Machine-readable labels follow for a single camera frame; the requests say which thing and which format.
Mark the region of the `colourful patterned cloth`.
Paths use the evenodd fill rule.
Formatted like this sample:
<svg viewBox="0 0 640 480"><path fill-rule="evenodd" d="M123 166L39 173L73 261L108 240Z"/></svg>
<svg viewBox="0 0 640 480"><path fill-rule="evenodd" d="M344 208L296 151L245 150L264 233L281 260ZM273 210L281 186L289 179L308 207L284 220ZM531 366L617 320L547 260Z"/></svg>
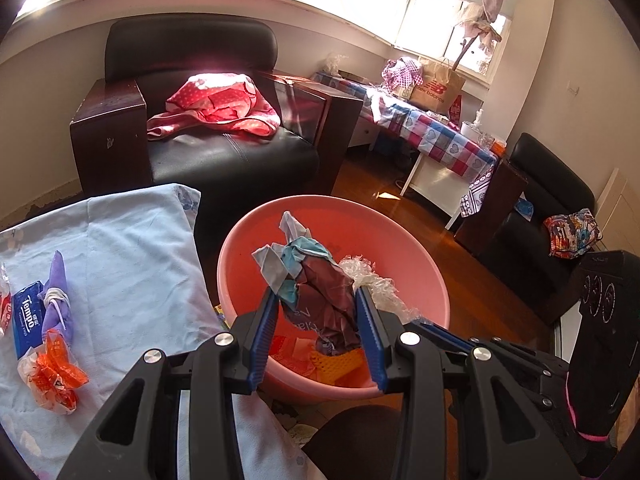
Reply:
<svg viewBox="0 0 640 480"><path fill-rule="evenodd" d="M550 240L551 257L575 259L585 255L603 234L589 208L582 208L574 214L556 214L544 220Z"/></svg>

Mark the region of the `light blue floral cloth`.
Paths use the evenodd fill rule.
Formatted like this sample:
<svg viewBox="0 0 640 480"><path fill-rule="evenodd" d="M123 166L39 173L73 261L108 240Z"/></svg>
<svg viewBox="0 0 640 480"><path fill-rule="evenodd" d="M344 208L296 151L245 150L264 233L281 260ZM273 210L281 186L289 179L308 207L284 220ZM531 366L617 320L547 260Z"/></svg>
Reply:
<svg viewBox="0 0 640 480"><path fill-rule="evenodd" d="M12 335L1 339L1 474L62 479L76 443L145 352L196 350L230 330L216 315L194 242L201 195L181 184L89 198L1 235L1 270L18 292L45 282L63 255L72 306L72 353L89 377L76 411L37 405L17 373ZM317 479L319 469L291 440L256 390L232 398L240 479ZM178 476L191 478L189 395L180 396Z"/></svg>

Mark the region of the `pink plastic basin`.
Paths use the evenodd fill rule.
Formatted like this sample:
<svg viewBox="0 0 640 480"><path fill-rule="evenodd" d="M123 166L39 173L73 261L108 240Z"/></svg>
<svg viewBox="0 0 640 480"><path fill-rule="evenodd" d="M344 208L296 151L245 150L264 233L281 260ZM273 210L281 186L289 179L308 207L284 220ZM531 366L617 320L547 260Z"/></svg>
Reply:
<svg viewBox="0 0 640 480"><path fill-rule="evenodd" d="M399 298L424 318L448 328L448 290L436 262L400 224L380 212L344 198L296 195L272 200L246 214L222 244L217 264L217 292L229 323L258 308L267 284L254 261L254 250L282 243L282 214L289 211L312 236L340 261L363 256L375 263L375 271L391 278ZM299 375L271 356L260 388L272 398L291 404L326 401L360 401L382 396L369 373L354 373L348 387L331 386Z"/></svg>

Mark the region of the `yellow sponge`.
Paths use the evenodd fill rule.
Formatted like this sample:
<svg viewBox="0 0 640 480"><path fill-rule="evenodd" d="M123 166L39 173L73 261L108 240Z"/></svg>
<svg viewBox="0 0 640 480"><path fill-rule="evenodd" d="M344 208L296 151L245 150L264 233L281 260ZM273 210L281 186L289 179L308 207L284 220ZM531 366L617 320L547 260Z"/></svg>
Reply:
<svg viewBox="0 0 640 480"><path fill-rule="evenodd" d="M314 372L312 378L322 384L335 386L340 380L359 370L364 363L361 349L355 349L339 356L325 356L314 350L309 356Z"/></svg>

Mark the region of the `brown paper shopping bag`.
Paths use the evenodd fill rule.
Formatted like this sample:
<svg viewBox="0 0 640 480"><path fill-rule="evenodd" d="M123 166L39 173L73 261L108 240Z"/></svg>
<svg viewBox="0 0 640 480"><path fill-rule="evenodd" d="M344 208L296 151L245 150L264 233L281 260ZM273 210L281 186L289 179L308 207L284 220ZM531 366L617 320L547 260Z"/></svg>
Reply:
<svg viewBox="0 0 640 480"><path fill-rule="evenodd" d="M422 110L447 115L462 91L465 78L447 63L429 58L421 60L420 63L423 82L414 85L409 103Z"/></svg>

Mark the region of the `dark red wrapper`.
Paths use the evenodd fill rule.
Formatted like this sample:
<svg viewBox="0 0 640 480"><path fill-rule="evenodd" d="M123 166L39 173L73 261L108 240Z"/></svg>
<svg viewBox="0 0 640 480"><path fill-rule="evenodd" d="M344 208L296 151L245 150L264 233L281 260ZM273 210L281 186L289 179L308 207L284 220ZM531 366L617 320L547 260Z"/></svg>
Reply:
<svg viewBox="0 0 640 480"><path fill-rule="evenodd" d="M285 242L262 246L252 257L285 318L316 333L316 350L325 356L359 348L354 280L290 212L282 214L279 229Z"/></svg>

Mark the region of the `blue Tempo tissue pack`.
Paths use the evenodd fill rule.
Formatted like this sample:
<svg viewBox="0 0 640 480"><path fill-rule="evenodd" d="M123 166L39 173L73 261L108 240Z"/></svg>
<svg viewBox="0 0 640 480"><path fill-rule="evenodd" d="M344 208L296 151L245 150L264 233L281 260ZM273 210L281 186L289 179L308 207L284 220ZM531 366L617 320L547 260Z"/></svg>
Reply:
<svg viewBox="0 0 640 480"><path fill-rule="evenodd" d="M24 287L12 295L12 326L16 358L20 360L29 349L42 344L44 305L40 281Z"/></svg>

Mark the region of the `clear plastic bag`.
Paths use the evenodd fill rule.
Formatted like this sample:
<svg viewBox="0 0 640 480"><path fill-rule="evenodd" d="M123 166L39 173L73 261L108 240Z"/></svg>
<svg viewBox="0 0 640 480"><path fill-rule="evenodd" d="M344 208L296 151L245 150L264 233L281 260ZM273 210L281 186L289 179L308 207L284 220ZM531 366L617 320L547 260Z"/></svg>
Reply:
<svg viewBox="0 0 640 480"><path fill-rule="evenodd" d="M409 308L398 296L398 290L391 278L383 278L375 272L375 264L363 256L346 256L338 265L352 279L352 289L361 287L370 292L375 307L380 311L396 314L402 324L421 317L416 309Z"/></svg>

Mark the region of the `purple glove with string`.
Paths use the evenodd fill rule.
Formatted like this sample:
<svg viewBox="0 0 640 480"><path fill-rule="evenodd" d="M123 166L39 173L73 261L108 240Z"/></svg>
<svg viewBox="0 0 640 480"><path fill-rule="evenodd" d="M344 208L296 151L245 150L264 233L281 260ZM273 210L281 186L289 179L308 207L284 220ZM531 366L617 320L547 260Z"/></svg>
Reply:
<svg viewBox="0 0 640 480"><path fill-rule="evenodd" d="M49 278L40 292L44 315L41 333L55 330L68 346L74 341L74 322L67 293L67 280L63 255L55 252L50 266Z"/></svg>

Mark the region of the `pink checkered cloth bundle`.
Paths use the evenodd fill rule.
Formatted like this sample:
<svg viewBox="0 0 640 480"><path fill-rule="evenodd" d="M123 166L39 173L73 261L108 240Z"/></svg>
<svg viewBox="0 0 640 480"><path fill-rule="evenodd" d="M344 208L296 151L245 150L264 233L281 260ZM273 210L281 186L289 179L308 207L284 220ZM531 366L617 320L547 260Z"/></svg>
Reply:
<svg viewBox="0 0 640 480"><path fill-rule="evenodd" d="M386 91L408 96L415 86L423 84L423 65L408 56L388 60L382 70L382 79Z"/></svg>

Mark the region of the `red dotted garment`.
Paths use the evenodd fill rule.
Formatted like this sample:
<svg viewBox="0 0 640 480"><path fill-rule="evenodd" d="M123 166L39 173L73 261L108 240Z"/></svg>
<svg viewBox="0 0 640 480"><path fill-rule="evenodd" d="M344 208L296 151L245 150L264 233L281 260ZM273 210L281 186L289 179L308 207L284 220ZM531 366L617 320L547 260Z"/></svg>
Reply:
<svg viewBox="0 0 640 480"><path fill-rule="evenodd" d="M149 140L204 126L271 139L281 119L245 74L204 73L191 76L165 103L165 111L146 122Z"/></svg>

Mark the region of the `red white plastic bag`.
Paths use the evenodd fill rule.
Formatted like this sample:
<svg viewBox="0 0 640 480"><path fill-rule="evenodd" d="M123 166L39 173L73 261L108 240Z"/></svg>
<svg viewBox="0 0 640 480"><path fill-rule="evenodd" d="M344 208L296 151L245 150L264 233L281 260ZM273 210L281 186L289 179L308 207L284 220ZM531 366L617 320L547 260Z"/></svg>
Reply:
<svg viewBox="0 0 640 480"><path fill-rule="evenodd" d="M6 270L1 271L1 335L12 335L11 283ZM60 415L76 411L77 391L89 382L63 337L55 330L42 335L42 344L17 360L17 373L40 408Z"/></svg>

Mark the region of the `hanging pink clothes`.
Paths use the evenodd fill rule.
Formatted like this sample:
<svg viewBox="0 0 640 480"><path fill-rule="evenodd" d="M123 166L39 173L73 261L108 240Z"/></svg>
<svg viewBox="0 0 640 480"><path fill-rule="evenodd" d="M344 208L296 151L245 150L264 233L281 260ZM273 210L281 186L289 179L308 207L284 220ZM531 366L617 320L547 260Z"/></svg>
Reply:
<svg viewBox="0 0 640 480"><path fill-rule="evenodd" d="M485 54L494 53L496 45L502 41L500 34L492 27L500 14L504 0L480 0L470 2L460 15L459 26L463 38L477 40Z"/></svg>

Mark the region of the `checkered tablecloth table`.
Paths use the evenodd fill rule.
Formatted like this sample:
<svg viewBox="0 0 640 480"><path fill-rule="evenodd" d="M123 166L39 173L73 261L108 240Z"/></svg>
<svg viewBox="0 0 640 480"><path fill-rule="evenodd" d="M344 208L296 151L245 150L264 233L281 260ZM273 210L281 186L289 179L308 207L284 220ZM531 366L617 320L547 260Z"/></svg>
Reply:
<svg viewBox="0 0 640 480"><path fill-rule="evenodd" d="M373 145L378 134L388 133L419 152L400 192L418 192L446 212L450 223L459 218L460 202L471 183L497 165L492 151L379 88L323 72L315 73L312 80L362 101L360 120L370 124L374 133L369 139L359 138L358 144Z"/></svg>

